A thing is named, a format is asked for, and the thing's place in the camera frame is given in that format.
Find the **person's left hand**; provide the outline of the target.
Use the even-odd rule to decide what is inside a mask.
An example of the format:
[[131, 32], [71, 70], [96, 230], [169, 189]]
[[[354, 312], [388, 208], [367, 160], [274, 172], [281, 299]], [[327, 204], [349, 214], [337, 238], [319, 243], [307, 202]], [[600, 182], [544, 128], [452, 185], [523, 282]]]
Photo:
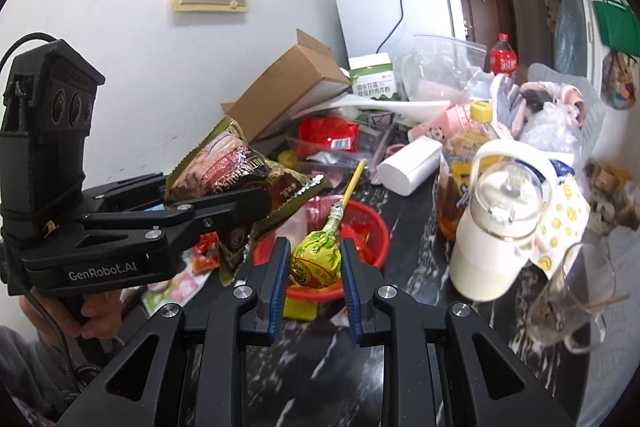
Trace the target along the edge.
[[32, 300], [37, 300], [60, 326], [61, 332], [70, 338], [112, 339], [118, 335], [122, 327], [121, 291], [105, 291], [86, 296], [79, 311], [76, 311], [74, 306], [67, 308], [58, 299], [43, 297], [35, 289], [30, 291], [30, 295], [32, 299], [26, 296], [18, 297], [21, 311], [42, 339], [56, 349], [60, 347], [60, 340]]

